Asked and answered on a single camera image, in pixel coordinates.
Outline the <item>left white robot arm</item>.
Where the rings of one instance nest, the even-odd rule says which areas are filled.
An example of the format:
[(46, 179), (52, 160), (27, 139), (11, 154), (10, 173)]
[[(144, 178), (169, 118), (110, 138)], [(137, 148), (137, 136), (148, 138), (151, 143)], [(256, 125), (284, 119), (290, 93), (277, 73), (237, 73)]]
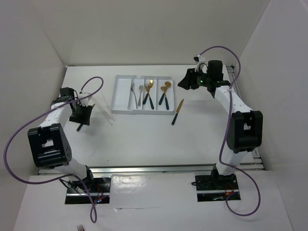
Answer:
[(95, 180), (89, 167), (80, 164), (72, 157), (72, 149), (64, 133), (67, 121), (89, 125), (93, 106), (89, 100), (79, 100), (75, 90), (69, 87), (60, 89), (60, 97), (51, 102), (53, 112), (37, 128), (31, 128), (28, 140), (34, 164), (42, 169), (55, 169), (69, 177), (72, 188), (79, 187), (90, 192)]

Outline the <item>gold spoon green handle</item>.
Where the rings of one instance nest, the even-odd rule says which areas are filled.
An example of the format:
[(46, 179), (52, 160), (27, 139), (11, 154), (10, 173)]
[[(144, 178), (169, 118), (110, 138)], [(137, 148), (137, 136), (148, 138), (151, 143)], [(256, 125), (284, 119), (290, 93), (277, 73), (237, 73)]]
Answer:
[(166, 104), (166, 109), (169, 110), (169, 104), (168, 104), (168, 99), (167, 99), (167, 90), (168, 88), (171, 87), (171, 83), (169, 81), (165, 82), (165, 90), (164, 90), (164, 94), (165, 94), (165, 104)]
[(163, 94), (162, 94), (162, 96), (161, 96), (161, 98), (160, 98), (160, 100), (159, 100), (159, 105), (161, 105), (162, 104), (162, 102), (163, 102), (163, 99), (164, 99), (164, 97), (165, 97), (165, 94), (166, 94), (166, 91), (167, 91), (167, 87), (166, 86), (162, 86), (161, 87), (161, 90), (163, 91)]

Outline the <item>silver fork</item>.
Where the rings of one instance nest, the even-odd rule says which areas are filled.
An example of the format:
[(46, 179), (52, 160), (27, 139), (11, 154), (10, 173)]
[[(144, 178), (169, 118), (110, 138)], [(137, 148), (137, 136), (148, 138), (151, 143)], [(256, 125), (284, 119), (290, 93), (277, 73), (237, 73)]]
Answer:
[(135, 91), (134, 91), (134, 82), (132, 82), (132, 84), (130, 86), (130, 91), (133, 93), (134, 100), (135, 100), (135, 107), (137, 109), (138, 108), (138, 103), (137, 103), (137, 97), (136, 97), (136, 94), (135, 94)]
[(138, 107), (141, 106), (141, 96), (143, 92), (143, 85), (139, 85), (139, 99), (138, 99)]

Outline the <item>gold fork green handle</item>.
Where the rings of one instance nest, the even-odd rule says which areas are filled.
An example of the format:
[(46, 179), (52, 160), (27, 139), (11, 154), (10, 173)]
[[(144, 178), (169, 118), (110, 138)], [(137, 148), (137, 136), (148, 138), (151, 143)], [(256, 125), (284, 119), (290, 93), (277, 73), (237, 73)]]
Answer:
[(153, 109), (154, 109), (154, 104), (153, 104), (153, 101), (152, 101), (152, 99), (151, 99), (150, 92), (149, 92), (149, 96), (148, 96), (148, 98), (147, 98), (147, 99), (149, 99), (151, 109), (153, 110)]
[(145, 95), (145, 98), (142, 101), (142, 104), (146, 104), (147, 98), (149, 96), (149, 91), (150, 91), (151, 87), (153, 86), (153, 84), (154, 84), (154, 81), (152, 79), (149, 81), (149, 83), (145, 83), (146, 95)]

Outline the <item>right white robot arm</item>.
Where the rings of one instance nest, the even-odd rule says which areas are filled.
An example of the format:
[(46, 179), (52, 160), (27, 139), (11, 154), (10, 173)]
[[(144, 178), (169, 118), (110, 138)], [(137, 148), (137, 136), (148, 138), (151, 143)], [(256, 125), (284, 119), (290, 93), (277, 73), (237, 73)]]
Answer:
[(263, 114), (247, 106), (234, 91), (231, 83), (223, 78), (223, 64), (219, 60), (206, 61), (195, 56), (196, 67), (187, 73), (178, 86), (185, 90), (205, 87), (228, 113), (228, 129), (218, 162), (209, 180), (196, 181), (196, 187), (225, 189), (235, 179), (235, 168), (242, 159), (262, 143)]

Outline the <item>gold knife green handle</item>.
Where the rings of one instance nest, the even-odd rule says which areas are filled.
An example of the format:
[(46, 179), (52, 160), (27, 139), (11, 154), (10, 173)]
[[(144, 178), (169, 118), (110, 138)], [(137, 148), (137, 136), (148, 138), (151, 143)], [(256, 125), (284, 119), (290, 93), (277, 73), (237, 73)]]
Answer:
[(81, 107), (81, 116), (79, 117), (80, 125), (78, 126), (77, 131), (80, 131), (84, 125), (88, 126), (90, 124), (90, 116), (94, 106), (95, 104)]
[(175, 125), (175, 122), (176, 122), (176, 120), (177, 120), (177, 117), (178, 117), (178, 114), (179, 114), (179, 112), (180, 112), (180, 109), (181, 109), (181, 107), (182, 107), (183, 102), (184, 102), (184, 99), (182, 99), (182, 100), (180, 101), (180, 103), (179, 103), (179, 105), (178, 105), (178, 107), (177, 107), (177, 109), (176, 109), (176, 114), (175, 114), (175, 116), (174, 116), (174, 118), (173, 118), (173, 120), (172, 120), (172, 122), (171, 122), (171, 125)]

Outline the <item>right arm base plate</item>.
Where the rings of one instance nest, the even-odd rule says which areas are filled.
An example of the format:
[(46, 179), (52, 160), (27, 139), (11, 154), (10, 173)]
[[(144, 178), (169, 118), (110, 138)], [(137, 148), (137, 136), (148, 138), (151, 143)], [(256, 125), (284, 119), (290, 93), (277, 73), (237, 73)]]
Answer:
[(198, 202), (216, 202), (240, 200), (237, 178), (233, 175), (229, 180), (214, 182), (210, 175), (196, 175), (191, 183), (196, 188)]

